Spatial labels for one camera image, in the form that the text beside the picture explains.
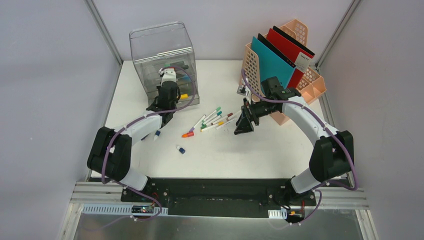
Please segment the blue cap black highlighter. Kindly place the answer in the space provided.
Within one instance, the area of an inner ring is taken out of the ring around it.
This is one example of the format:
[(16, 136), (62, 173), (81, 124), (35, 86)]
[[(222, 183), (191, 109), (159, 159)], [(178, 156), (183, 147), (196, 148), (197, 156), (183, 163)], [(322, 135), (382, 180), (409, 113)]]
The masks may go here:
[(191, 79), (187, 75), (177, 73), (176, 74), (176, 81), (179, 82), (179, 84), (185, 84), (185, 83), (190, 83)]

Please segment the orange cap black highlighter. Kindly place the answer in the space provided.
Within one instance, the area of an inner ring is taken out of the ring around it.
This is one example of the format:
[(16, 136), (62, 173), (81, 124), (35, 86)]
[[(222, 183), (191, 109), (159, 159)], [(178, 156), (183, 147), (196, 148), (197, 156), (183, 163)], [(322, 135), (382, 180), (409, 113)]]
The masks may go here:
[(187, 70), (189, 68), (189, 66), (188, 65), (182, 65), (182, 66), (178, 66), (177, 68)]

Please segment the blue white small bottle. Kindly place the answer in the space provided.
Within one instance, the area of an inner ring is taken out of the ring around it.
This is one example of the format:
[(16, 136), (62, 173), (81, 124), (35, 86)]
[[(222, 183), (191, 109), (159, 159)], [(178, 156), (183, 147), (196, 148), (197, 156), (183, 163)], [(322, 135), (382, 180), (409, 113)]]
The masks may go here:
[(161, 131), (160, 131), (160, 130), (157, 130), (157, 131), (154, 133), (153, 140), (154, 140), (154, 141), (156, 141), (156, 140), (159, 138), (160, 134), (161, 134)]

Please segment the orange red short marker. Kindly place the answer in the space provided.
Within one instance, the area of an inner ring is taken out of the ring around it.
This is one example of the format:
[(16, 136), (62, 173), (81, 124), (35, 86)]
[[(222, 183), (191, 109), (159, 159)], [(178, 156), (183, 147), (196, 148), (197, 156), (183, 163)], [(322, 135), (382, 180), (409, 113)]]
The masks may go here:
[(184, 133), (181, 137), (182, 138), (189, 138), (189, 137), (193, 137), (195, 134), (193, 131), (189, 131), (187, 133)]

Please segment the clear grey drawer organizer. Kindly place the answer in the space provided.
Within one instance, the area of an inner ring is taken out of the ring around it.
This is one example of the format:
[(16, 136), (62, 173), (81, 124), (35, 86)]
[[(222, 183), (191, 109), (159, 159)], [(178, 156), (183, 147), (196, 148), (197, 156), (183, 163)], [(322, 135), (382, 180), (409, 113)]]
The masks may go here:
[(152, 104), (158, 96), (157, 86), (162, 78), (159, 70), (165, 64), (184, 61), (187, 70), (176, 70), (177, 74), (187, 75), (191, 82), (176, 83), (181, 95), (188, 94), (187, 99), (180, 99), (177, 106), (182, 107), (193, 99), (192, 105), (200, 103), (199, 92), (194, 93), (192, 82), (198, 88), (195, 51), (186, 26), (181, 21), (174, 21), (132, 30), (129, 33), (131, 58), (140, 82)]

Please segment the teal folder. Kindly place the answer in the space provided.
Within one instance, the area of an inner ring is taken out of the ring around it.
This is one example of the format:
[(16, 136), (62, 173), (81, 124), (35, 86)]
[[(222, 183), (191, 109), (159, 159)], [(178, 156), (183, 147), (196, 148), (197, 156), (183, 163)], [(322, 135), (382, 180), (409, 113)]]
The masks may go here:
[(252, 38), (250, 48), (258, 56), (260, 83), (276, 77), (281, 86), (288, 87), (295, 64), (260, 33)]

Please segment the red folder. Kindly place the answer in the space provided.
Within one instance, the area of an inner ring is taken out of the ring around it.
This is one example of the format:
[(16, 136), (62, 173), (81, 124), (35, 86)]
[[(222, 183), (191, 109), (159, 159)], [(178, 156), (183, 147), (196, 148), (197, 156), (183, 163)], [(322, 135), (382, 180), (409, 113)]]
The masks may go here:
[(266, 39), (273, 44), (282, 54), (284, 54), (295, 65), (295, 70), (288, 88), (296, 88), (304, 76), (315, 53), (301, 44), (295, 37), (273, 26), (268, 30)]

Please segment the green cap black highlighter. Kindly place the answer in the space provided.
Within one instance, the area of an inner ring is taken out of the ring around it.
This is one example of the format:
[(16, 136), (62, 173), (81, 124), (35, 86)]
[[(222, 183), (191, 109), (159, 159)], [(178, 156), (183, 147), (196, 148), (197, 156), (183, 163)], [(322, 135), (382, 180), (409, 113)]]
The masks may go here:
[(172, 63), (166, 63), (164, 66), (165, 67), (172, 67), (172, 66), (178, 67), (178, 66), (183, 66), (183, 65), (186, 65), (184, 63), (184, 61), (177, 61), (177, 62), (172, 62)]

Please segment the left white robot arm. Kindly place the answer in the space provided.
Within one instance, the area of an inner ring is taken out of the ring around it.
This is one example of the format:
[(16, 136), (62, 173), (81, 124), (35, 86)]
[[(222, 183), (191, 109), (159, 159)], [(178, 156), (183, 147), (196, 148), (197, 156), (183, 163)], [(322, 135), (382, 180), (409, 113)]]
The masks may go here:
[(177, 108), (181, 92), (175, 81), (167, 80), (158, 88), (158, 96), (139, 118), (117, 129), (101, 127), (95, 136), (87, 167), (105, 177), (133, 188), (140, 202), (152, 198), (148, 177), (131, 167), (132, 146), (164, 127)]

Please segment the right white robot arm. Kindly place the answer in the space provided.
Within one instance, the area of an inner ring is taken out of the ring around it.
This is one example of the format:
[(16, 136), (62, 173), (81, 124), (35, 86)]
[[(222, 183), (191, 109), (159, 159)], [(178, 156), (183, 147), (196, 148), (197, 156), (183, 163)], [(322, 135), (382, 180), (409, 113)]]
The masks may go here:
[(285, 184), (281, 202), (296, 205), (304, 194), (354, 171), (354, 139), (345, 130), (339, 131), (322, 120), (295, 88), (284, 88), (276, 76), (261, 82), (265, 97), (258, 102), (243, 99), (241, 115), (236, 121), (235, 135), (250, 133), (260, 118), (272, 113), (288, 116), (307, 136), (313, 146), (308, 167)]

